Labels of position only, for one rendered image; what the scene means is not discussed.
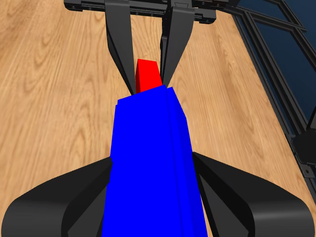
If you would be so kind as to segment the blue hollow socket block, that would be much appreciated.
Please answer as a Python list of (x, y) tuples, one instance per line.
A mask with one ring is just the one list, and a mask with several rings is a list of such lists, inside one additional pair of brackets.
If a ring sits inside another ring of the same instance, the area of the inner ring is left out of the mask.
[(102, 237), (207, 237), (187, 120), (173, 88), (118, 100)]

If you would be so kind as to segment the black mounting block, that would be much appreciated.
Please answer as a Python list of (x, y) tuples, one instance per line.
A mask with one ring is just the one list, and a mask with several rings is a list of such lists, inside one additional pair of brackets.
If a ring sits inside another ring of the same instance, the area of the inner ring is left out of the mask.
[(316, 120), (310, 121), (307, 130), (291, 140), (294, 154), (306, 178), (316, 178)]

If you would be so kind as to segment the thin red peg bar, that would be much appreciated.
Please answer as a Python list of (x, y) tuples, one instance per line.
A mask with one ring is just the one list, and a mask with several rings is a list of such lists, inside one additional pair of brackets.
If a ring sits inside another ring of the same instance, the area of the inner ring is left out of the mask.
[(136, 74), (136, 93), (140, 93), (162, 85), (156, 61), (138, 59)]

